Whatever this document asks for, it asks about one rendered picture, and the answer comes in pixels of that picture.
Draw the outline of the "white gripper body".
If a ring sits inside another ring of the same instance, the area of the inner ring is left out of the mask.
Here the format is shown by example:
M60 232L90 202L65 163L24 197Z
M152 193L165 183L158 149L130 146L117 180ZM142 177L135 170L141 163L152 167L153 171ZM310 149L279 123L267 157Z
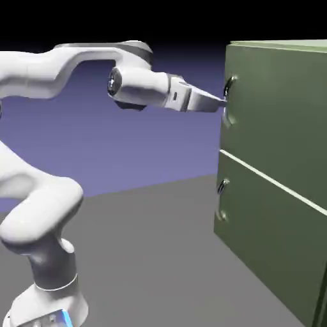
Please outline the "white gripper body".
M188 112L216 112L226 105L227 100L192 86L186 110Z

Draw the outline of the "long curved metal handle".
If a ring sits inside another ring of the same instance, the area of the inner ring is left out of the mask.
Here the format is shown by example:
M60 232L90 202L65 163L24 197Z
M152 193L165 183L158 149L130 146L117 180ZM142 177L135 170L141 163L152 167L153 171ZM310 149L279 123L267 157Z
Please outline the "long curved metal handle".
M225 102L228 102L229 91L231 90L231 86L237 81L237 79L238 79L238 77L236 75L232 75L228 79L228 81L225 83L225 86L224 86ZM229 128L233 124L233 120L230 119L228 116L227 104L225 105L225 107L223 109L222 121L227 128Z

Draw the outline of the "large green cabinet door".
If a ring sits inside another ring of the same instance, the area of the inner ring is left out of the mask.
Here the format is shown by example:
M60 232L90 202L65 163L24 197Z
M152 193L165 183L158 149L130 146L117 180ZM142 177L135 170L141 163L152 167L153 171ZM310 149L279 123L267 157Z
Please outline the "large green cabinet door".
M232 42L221 146L327 209L327 43Z

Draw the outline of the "green cabinet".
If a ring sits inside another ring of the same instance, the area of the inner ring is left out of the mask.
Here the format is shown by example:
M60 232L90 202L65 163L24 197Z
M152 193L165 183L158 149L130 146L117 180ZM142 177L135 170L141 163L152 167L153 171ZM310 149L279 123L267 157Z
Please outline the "green cabinet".
M327 327L327 40L231 42L224 95L215 234Z

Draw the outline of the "small green cabinet door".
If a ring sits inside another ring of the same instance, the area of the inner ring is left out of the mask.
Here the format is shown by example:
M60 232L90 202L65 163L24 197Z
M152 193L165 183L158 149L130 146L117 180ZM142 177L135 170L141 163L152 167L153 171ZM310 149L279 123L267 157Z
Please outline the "small green cabinet door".
M327 213L220 153L214 232L305 327L327 327Z

